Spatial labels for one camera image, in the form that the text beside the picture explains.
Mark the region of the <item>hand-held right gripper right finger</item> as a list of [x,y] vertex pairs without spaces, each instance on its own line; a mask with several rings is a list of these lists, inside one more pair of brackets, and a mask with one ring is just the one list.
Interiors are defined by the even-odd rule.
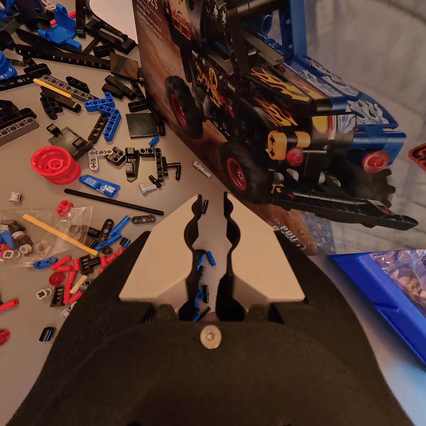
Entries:
[[231,247],[218,285],[217,317],[243,321],[253,306],[303,302],[306,296],[273,228],[228,192],[223,211]]

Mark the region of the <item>long dark toy axle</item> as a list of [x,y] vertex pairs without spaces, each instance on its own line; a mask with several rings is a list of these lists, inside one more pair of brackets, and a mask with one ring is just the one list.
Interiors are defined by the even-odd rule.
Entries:
[[157,209],[153,209],[153,208],[150,208],[150,207],[135,205],[135,204],[124,202],[124,201],[114,200],[114,199],[110,199],[108,197],[97,196],[97,195],[93,195],[93,194],[89,194],[89,193],[85,193],[85,192],[81,192],[81,191],[77,191],[77,190],[73,190],[73,189],[68,189],[68,188],[64,189],[64,193],[67,194],[67,195],[72,195],[72,196],[76,196],[76,197],[83,198],[83,199],[98,201],[98,202],[101,202],[101,203],[104,203],[104,204],[115,205],[115,206],[118,206],[118,207],[136,210],[136,211],[140,211],[140,212],[144,212],[144,213],[148,213],[148,214],[164,216],[164,211],[162,211],[162,210],[157,210]]

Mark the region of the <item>blue angled toy beam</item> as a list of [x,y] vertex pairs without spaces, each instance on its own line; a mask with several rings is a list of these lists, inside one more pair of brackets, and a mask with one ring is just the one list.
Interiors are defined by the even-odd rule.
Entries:
[[104,93],[103,99],[94,99],[91,101],[85,101],[83,105],[88,112],[99,111],[100,106],[115,108],[114,99],[111,93],[109,92]]
[[103,136],[106,142],[111,143],[114,140],[114,136],[121,122],[120,111],[113,107],[106,106],[101,106],[99,110],[103,115],[108,117],[108,121],[103,131]]

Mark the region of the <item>blue toy wheel rim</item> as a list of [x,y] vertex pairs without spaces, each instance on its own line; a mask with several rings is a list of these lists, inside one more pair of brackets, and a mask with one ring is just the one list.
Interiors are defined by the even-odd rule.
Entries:
[[16,77],[18,72],[11,64],[11,62],[5,57],[2,51],[0,51],[0,80],[7,80],[12,77]]

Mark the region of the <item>black square toy panel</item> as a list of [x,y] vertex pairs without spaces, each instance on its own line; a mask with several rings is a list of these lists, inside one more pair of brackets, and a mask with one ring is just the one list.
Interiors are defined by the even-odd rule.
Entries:
[[125,114],[130,139],[141,139],[159,135],[157,122],[152,112]]
[[85,140],[70,128],[60,130],[56,125],[50,124],[46,130],[52,134],[49,142],[53,146],[64,148],[75,160],[93,149],[93,143]]

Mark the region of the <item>pile of black toy beams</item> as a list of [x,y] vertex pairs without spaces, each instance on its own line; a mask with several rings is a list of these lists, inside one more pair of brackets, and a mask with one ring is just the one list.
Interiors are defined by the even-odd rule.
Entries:
[[[13,100],[1,99],[1,146],[32,135],[40,128],[41,118],[58,120],[64,109],[75,117],[82,117],[86,111],[96,116],[90,133],[78,134],[76,126],[67,127],[92,142],[94,150],[113,150],[113,154],[100,158],[116,167],[124,164],[128,182],[138,177],[141,158],[152,158],[155,162],[156,175],[150,175],[149,180],[158,188],[168,175],[168,167],[175,168],[176,180],[179,180],[181,164],[167,163],[158,144],[150,148],[148,143],[153,137],[130,139],[125,116],[129,113],[152,112],[159,136],[165,135],[164,121],[142,92],[142,69],[129,57],[136,42],[102,20],[87,21],[88,1],[75,1],[76,10],[68,12],[76,22],[75,40],[82,45],[82,51],[44,40],[38,30],[56,24],[55,8],[49,1],[1,1],[1,51],[18,72],[16,77],[1,81],[1,95],[22,87],[34,87],[39,91],[36,99],[42,112],[37,114],[31,107],[19,108]],[[39,87],[33,78],[71,94],[72,99]],[[115,109],[121,114],[111,143],[103,136],[108,117],[100,110],[88,112],[83,105],[85,101],[103,99],[105,92],[111,93]]]

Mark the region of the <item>printed toy truck box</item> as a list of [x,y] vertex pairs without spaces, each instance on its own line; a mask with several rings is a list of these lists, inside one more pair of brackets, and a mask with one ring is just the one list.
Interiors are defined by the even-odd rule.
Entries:
[[425,249],[425,1],[132,1],[148,103],[306,254]]

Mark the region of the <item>blue toy fender piece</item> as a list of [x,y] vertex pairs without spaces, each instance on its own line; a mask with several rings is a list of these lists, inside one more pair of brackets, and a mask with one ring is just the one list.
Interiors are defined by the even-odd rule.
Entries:
[[54,42],[57,45],[64,45],[82,51],[82,45],[75,40],[77,36],[76,22],[73,18],[68,16],[67,9],[57,3],[54,16],[56,24],[49,29],[39,29],[38,35],[42,39]]

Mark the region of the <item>white angled toy beam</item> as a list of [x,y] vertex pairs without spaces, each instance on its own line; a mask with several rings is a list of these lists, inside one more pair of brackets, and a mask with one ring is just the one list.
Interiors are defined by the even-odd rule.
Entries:
[[89,168],[91,171],[97,171],[99,169],[98,157],[106,157],[107,155],[113,154],[114,151],[111,149],[107,150],[90,150],[88,151]]

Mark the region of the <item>blue bin with plastic bags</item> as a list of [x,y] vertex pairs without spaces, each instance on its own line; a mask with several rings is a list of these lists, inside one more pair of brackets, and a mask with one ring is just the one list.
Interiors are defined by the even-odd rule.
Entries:
[[331,255],[331,258],[422,363],[426,364],[426,319],[371,254],[337,254]]

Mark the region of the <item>blue toy axle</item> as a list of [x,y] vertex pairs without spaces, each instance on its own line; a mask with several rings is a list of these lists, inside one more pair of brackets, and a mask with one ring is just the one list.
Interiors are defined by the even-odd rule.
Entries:
[[115,236],[121,229],[131,220],[130,216],[125,216],[113,229],[109,232],[110,237]]

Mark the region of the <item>yellow toy axle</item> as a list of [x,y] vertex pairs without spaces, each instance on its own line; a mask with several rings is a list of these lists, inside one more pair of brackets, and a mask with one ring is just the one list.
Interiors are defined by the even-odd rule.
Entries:
[[33,82],[35,84],[37,84],[39,87],[41,87],[41,88],[51,90],[51,91],[53,91],[55,93],[58,93],[58,94],[60,94],[60,95],[62,95],[64,97],[68,98],[68,99],[72,99],[72,95],[71,94],[69,94],[69,93],[67,93],[67,92],[65,92],[65,91],[63,91],[63,90],[61,90],[61,89],[59,89],[59,88],[57,88],[55,86],[52,86],[52,85],[50,85],[50,84],[48,84],[48,83],[46,83],[44,81],[41,81],[41,80],[39,80],[37,78],[33,78]]
[[41,228],[42,230],[56,236],[57,238],[73,245],[74,247],[77,247],[81,250],[83,250],[84,252],[90,254],[91,256],[98,256],[98,251],[95,249],[92,249],[88,246],[85,246],[83,243],[80,243],[78,240],[68,236],[67,234],[55,229],[54,227],[51,227],[50,225],[47,225],[46,223],[36,219],[33,216],[30,216],[28,214],[24,214],[22,216],[22,219],[30,222],[31,224]]

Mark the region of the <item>small blue toy panel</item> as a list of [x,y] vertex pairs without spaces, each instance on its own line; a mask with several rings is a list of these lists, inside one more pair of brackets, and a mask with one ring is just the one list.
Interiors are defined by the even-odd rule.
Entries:
[[113,184],[88,174],[80,176],[78,180],[80,183],[108,196],[109,198],[113,198],[120,190],[120,185]]

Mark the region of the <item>red toy wheel rim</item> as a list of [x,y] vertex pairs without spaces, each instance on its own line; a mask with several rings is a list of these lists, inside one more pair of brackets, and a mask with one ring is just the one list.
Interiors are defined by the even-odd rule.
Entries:
[[49,182],[67,185],[81,175],[81,168],[71,154],[62,147],[46,146],[33,153],[30,159],[32,169]]

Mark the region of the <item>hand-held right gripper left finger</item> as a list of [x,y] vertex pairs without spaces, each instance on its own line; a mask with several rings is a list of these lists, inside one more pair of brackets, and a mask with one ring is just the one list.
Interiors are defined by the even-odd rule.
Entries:
[[170,305],[181,320],[193,321],[199,287],[193,245],[199,236],[202,204],[202,196],[195,195],[152,228],[120,301]]

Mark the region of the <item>pile of small toy pins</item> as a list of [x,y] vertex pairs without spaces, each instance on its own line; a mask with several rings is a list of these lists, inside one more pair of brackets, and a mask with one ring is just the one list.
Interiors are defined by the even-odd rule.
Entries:
[[[68,316],[73,304],[87,290],[94,279],[92,270],[103,270],[113,259],[124,252],[130,240],[117,233],[114,238],[117,250],[109,246],[101,248],[98,256],[88,253],[66,254],[45,258],[28,267],[1,270],[1,279],[6,279],[6,287],[1,287],[1,349],[8,342],[17,342],[18,337],[25,341],[35,341],[41,331],[40,342],[49,341],[59,328],[59,323],[47,315],[47,307],[63,308],[62,316]],[[63,285],[52,287],[48,278],[54,272],[64,272]]]

